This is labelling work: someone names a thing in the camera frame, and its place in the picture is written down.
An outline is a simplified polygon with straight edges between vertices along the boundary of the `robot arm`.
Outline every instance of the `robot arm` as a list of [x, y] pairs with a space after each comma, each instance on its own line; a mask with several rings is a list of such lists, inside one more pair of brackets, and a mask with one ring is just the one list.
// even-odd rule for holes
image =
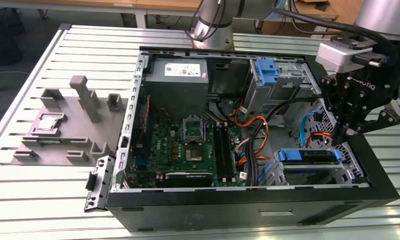
[[[319, 80], [325, 108], [336, 119], [332, 144], [400, 124], [400, 0], [364, 0], [357, 26], [315, 19], [276, 5], [269, 0], [202, 0], [197, 25], [188, 33], [193, 46], [229, 49], [233, 17], [264, 19], [269, 12], [348, 32], [321, 43], [316, 56], [336, 72]], [[377, 119], [367, 120], [371, 110], [381, 106]]]
[[[356, 25], [385, 37], [392, 48], [357, 34], [333, 36], [320, 44], [316, 61], [336, 72], [319, 80], [336, 119], [333, 144], [400, 124], [400, 0], [364, 0]], [[389, 55], [391, 62], [383, 61]], [[377, 119], [367, 120], [381, 106]]]

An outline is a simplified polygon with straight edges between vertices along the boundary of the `white table leg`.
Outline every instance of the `white table leg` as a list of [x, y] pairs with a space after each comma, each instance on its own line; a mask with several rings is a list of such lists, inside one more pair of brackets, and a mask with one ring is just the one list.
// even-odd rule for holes
[[[315, 28], [313, 28], [315, 32], [325, 32], [327, 30], [328, 30], [328, 28], [324, 27], [324, 26], [315, 26]], [[323, 35], [311, 35], [311, 38], [312, 39], [321, 39]]]
[[142, 13], [134, 13], [136, 16], [136, 27], [138, 29], [146, 28], [146, 14]]

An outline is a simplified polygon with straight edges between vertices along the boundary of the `floor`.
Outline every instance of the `floor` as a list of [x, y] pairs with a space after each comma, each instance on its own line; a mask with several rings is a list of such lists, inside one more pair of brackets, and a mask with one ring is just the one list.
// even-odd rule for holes
[[[49, 10], [48, 19], [41, 20], [34, 9], [21, 9], [20, 18], [25, 26], [25, 32], [16, 36], [16, 40], [24, 57], [18, 63], [10, 66], [0, 66], [0, 72], [20, 71], [29, 73], [32, 71], [56, 30], [62, 23], [122, 27], [121, 15], [117, 13]], [[192, 18], [188, 16], [182, 16], [181, 18], [177, 16], [162, 16], [158, 21], [149, 15], [148, 27], [153, 29], [169, 28], [173, 30], [185, 30], [190, 27]], [[125, 22], [129, 23], [130, 27], [136, 27], [134, 16], [126, 15]], [[255, 34], [253, 21], [234, 19], [233, 32]], [[0, 113], [0, 120], [25, 79], [26, 75], [22, 73], [0, 74], [0, 112], [2, 112]]]

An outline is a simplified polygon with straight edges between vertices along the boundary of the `connector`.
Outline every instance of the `connector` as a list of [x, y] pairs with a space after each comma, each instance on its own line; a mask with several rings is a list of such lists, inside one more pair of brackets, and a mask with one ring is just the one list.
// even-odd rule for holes
[[312, 112], [312, 118], [315, 122], [321, 122], [323, 116], [323, 110]]
[[323, 136], [321, 135], [317, 135], [317, 133], [319, 132], [316, 132], [316, 131], [313, 131], [313, 132], [311, 132], [309, 133], [309, 136], [311, 136], [311, 140], [313, 141], [313, 140], [320, 140], [320, 141], [323, 141]]

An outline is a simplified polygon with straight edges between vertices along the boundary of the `metal bracket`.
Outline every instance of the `metal bracket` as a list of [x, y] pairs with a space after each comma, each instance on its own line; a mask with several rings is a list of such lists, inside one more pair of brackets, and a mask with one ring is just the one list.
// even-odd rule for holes
[[116, 159], [104, 156], [97, 159], [94, 170], [90, 171], [86, 179], [85, 189], [88, 190], [84, 212], [108, 211], [105, 202], [110, 188]]
[[357, 125], [357, 132], [368, 133], [400, 124], [400, 105], [392, 100], [379, 112], [377, 120], [364, 121]]

